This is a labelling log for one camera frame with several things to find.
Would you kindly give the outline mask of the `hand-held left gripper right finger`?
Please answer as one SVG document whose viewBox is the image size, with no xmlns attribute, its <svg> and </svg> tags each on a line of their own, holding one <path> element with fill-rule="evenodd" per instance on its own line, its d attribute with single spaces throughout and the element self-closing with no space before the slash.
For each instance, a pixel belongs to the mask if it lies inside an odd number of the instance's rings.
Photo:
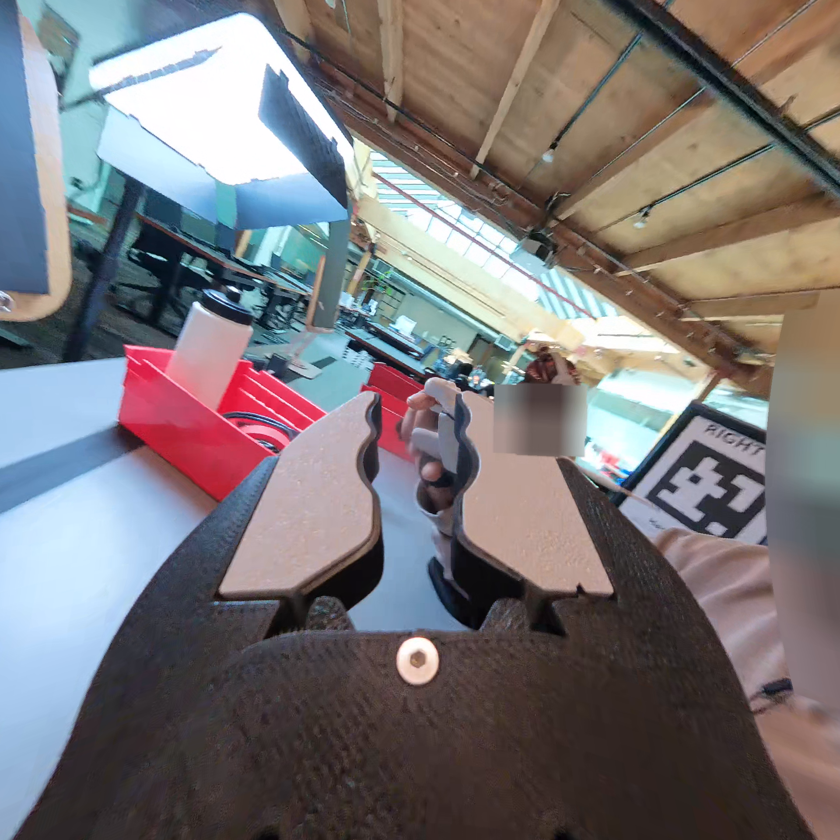
<svg viewBox="0 0 840 840">
<path fill-rule="evenodd" d="M 452 570 L 476 599 L 614 589 L 556 458 L 497 453 L 492 402 L 457 394 Z"/>
</svg>

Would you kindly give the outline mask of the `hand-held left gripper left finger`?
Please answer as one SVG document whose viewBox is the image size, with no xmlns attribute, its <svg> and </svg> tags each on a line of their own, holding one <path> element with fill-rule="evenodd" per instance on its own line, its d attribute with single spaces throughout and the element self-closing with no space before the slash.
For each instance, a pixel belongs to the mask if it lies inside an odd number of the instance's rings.
<svg viewBox="0 0 840 840">
<path fill-rule="evenodd" d="M 382 401 L 362 392 L 279 456 L 219 586 L 229 601 L 361 602 L 384 568 L 379 471 Z"/>
</svg>

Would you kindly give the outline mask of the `red tape roll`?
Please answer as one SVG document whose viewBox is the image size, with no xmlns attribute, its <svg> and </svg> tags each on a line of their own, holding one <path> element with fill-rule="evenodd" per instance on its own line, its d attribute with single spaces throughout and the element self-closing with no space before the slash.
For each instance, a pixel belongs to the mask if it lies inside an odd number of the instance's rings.
<svg viewBox="0 0 840 840">
<path fill-rule="evenodd" d="M 262 423 L 252 423 L 244 419 L 234 420 L 238 430 L 250 440 L 267 449 L 271 454 L 278 455 L 291 442 L 287 432 Z"/>
</svg>

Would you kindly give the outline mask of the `dark rounded pad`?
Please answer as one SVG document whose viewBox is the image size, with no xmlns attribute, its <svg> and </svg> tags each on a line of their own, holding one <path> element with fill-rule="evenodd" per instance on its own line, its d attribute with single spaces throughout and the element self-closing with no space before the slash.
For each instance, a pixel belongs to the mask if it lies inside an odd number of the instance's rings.
<svg viewBox="0 0 840 840">
<path fill-rule="evenodd" d="M 436 558 L 427 564 L 427 573 L 438 600 L 446 612 L 457 622 L 470 628 L 475 628 L 475 612 L 469 598 L 445 577 L 445 568 Z"/>
</svg>

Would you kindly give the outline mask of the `black framed marker sign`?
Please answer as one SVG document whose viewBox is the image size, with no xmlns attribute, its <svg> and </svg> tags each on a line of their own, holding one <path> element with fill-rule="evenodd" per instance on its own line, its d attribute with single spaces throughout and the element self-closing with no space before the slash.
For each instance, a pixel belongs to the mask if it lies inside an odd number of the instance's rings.
<svg viewBox="0 0 840 840">
<path fill-rule="evenodd" d="M 765 443 L 765 430 L 691 402 L 611 500 L 650 539 L 684 529 L 766 545 Z"/>
</svg>

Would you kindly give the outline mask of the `white bottle black cap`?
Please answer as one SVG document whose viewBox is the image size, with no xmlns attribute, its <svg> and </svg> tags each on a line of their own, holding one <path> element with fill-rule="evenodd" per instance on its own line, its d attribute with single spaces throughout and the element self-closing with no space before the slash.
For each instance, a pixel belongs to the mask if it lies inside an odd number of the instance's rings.
<svg viewBox="0 0 840 840">
<path fill-rule="evenodd" d="M 165 369 L 174 383 L 216 411 L 253 336 L 252 313 L 235 287 L 207 289 L 189 309 Z"/>
</svg>

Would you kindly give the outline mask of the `wooden top desk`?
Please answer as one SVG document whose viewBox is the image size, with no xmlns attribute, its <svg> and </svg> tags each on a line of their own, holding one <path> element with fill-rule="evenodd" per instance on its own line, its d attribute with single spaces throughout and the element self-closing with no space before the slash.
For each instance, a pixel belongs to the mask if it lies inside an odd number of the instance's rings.
<svg viewBox="0 0 840 840">
<path fill-rule="evenodd" d="M 179 227 L 137 213 L 122 248 L 108 301 L 145 324 L 174 335 L 205 291 L 232 287 L 254 313 L 255 325 L 272 333 L 302 319 L 309 291 L 277 270 L 226 254 Z"/>
</svg>

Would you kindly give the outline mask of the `black light stand pole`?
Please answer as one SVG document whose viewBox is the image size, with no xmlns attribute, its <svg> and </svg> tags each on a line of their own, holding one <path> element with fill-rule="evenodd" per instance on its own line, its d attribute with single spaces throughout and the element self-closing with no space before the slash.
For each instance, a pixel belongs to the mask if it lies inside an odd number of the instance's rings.
<svg viewBox="0 0 840 840">
<path fill-rule="evenodd" d="M 98 323 L 108 288 L 117 275 L 123 244 L 144 195 L 144 184 L 127 174 L 124 175 L 122 199 L 96 269 L 82 295 L 77 318 L 61 355 L 62 362 L 82 361 L 91 334 Z"/>
</svg>

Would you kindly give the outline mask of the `studio light panel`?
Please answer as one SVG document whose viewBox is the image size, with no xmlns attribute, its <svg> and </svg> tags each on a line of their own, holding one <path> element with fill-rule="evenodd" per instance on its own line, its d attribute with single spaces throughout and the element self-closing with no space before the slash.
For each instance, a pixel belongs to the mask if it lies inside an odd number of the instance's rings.
<svg viewBox="0 0 840 840">
<path fill-rule="evenodd" d="M 348 222 L 349 134 L 257 17 L 232 14 L 94 65 L 98 156 L 232 230 Z"/>
</svg>

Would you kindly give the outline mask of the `black board wooden frame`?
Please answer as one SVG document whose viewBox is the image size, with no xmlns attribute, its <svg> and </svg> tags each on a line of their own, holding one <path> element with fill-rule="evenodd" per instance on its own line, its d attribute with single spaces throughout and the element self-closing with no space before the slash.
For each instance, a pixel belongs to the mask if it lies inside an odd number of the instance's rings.
<svg viewBox="0 0 840 840">
<path fill-rule="evenodd" d="M 329 223 L 327 249 L 318 263 L 308 305 L 306 330 L 310 333 L 328 333 L 334 329 L 343 294 L 350 228 L 348 218 Z"/>
<path fill-rule="evenodd" d="M 1 320 L 48 317 L 72 283 L 59 98 L 47 52 L 1 2 Z"/>
</svg>

